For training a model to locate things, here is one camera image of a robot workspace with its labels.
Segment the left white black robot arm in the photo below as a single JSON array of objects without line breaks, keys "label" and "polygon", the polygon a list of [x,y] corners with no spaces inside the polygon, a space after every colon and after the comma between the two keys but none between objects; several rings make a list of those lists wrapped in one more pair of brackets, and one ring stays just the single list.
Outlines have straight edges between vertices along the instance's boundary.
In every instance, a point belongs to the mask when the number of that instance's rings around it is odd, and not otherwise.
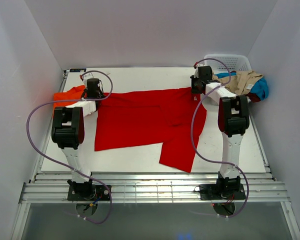
[{"label": "left white black robot arm", "polygon": [[72,192],[90,200],[96,195],[96,187],[89,179],[92,174],[84,162],[81,148],[85,139],[84,118],[98,110],[99,99],[105,95],[100,79],[92,77],[83,82],[84,85],[54,94],[51,139],[72,167],[71,179],[67,181]]}]

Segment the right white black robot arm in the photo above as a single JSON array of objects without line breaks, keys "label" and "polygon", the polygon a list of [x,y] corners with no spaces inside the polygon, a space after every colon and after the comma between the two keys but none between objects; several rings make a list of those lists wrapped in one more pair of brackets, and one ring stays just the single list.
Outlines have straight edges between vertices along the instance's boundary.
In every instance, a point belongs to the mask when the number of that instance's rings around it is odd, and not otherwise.
[{"label": "right white black robot arm", "polygon": [[235,95],[213,79],[210,66],[199,65],[190,77],[191,92],[204,94],[218,103],[218,128],[222,133],[223,151],[216,183],[199,185],[201,200],[244,200],[246,194],[238,170],[240,147],[250,119],[245,95]]}]

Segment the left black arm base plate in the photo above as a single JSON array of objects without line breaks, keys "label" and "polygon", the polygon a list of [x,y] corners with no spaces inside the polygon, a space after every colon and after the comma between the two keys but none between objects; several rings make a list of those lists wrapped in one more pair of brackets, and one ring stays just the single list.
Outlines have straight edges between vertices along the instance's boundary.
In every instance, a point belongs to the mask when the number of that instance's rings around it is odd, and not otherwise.
[{"label": "left black arm base plate", "polygon": [[108,189],[104,185],[79,185],[68,189],[67,200],[68,201],[100,201],[110,200],[111,185],[107,185]]}]

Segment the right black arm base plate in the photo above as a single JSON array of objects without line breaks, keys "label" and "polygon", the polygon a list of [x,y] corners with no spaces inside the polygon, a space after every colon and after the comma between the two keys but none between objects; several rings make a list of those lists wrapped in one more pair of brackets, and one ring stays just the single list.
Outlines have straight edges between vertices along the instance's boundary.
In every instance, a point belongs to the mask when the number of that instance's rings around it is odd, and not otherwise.
[{"label": "right black arm base plate", "polygon": [[238,189],[220,190],[216,184],[200,184],[197,185],[194,193],[200,195],[201,200],[245,200],[246,193],[244,186],[240,184]]}]

